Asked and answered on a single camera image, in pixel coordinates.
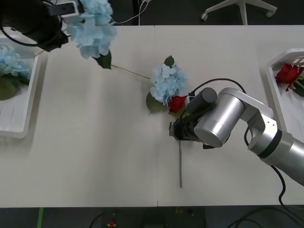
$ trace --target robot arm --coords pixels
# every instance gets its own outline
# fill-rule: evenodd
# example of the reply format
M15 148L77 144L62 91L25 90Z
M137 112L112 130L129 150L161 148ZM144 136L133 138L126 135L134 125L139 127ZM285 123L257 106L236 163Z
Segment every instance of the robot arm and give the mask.
M273 110L264 103L234 88L225 88L218 96L205 88L195 98L188 97L186 110L189 116L170 124L170 135L177 140L221 147L242 119L252 135L248 149L304 185L304 143L278 129Z
M40 47L45 51L61 48L68 42L61 31L62 17L84 12L78 10L74 1L54 5L49 0L0 0L0 30L8 38L2 27L9 26L37 44L23 44Z

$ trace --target blue hydrangea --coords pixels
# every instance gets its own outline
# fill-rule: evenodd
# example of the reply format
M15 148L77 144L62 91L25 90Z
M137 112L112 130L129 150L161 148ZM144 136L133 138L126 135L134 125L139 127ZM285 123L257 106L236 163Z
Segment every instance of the blue hydrangea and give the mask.
M0 76L12 74L29 78L29 69L14 50L0 50Z
M153 69L150 80L154 83L154 87L150 89L151 95L163 105L167 105L171 97L184 95L187 76L176 63L172 68L162 64Z
M85 12L69 21L66 32L80 49L83 58L98 58L109 53L111 41L116 36L111 15L112 8L107 0L81 0Z

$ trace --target white plastic basket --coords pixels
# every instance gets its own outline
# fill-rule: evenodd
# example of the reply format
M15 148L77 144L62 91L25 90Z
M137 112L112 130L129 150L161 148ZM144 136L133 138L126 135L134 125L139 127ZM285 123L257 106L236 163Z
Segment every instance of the white plastic basket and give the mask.
M304 97L300 97L288 85L277 85L275 77L285 63L304 67L304 48L285 51L266 66L272 100L269 101L279 120L282 130L288 131L296 139L304 142Z
M39 52L40 49L16 44L3 35L0 35L0 49L14 49L29 68L31 75L29 86L22 85L13 98L0 101L0 136L24 138L28 133L41 63L41 58L35 56L35 53Z

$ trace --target red rose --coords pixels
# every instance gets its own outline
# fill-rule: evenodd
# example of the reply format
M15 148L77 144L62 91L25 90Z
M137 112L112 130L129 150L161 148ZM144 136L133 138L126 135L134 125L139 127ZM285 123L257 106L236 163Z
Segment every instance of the red rose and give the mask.
M288 91L289 87L296 81L296 79L300 76L303 70L304 67L300 67L298 72L298 66L292 66L290 64L285 63L281 71L277 73L275 77L276 82L289 84L286 89L286 91Z
M187 96L174 96L172 102L168 102L170 113L177 113L182 107L185 106Z

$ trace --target white chair leg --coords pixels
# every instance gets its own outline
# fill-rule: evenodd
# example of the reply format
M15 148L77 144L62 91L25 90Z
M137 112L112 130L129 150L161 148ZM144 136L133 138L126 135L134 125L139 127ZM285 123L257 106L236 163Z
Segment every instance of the white chair leg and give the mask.
M246 3L250 4L250 5L254 5L254 6L258 6L267 10L272 11L273 13L276 12L277 7L274 7L264 1L261 0L246 0Z
M247 13L246 13L246 3L245 0L239 2L239 9L241 11L243 25L248 25L247 23Z
M220 8L223 8L223 7L235 4L238 1L239 0L225 0L225 1L219 3L219 4L215 5L215 6L212 6L212 7L208 8L208 9L206 9L205 14L210 13L210 12L215 11L215 10L218 10Z

